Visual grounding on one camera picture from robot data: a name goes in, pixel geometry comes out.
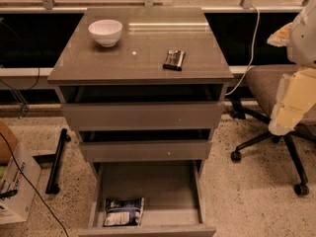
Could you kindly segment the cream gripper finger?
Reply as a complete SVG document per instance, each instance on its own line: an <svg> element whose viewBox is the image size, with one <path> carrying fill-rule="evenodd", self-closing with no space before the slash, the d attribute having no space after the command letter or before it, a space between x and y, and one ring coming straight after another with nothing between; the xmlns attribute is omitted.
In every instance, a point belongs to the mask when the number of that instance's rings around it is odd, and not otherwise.
<svg viewBox="0 0 316 237"><path fill-rule="evenodd" d="M316 104L316 69L300 67L292 75L283 74L276 91L269 131L286 135Z"/></svg>
<svg viewBox="0 0 316 237"><path fill-rule="evenodd" d="M288 23L269 36L267 43L276 47L288 46L292 23Z"/></svg>

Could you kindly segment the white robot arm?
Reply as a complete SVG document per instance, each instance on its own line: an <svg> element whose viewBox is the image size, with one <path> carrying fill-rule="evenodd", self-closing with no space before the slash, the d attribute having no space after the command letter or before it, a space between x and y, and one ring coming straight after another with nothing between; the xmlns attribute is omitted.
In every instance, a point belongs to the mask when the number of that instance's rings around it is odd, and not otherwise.
<svg viewBox="0 0 316 237"><path fill-rule="evenodd" d="M285 46L287 58L298 66L279 81L269 124L272 134L286 135L316 104L316 0L309 0L292 23L270 35L268 44Z"/></svg>

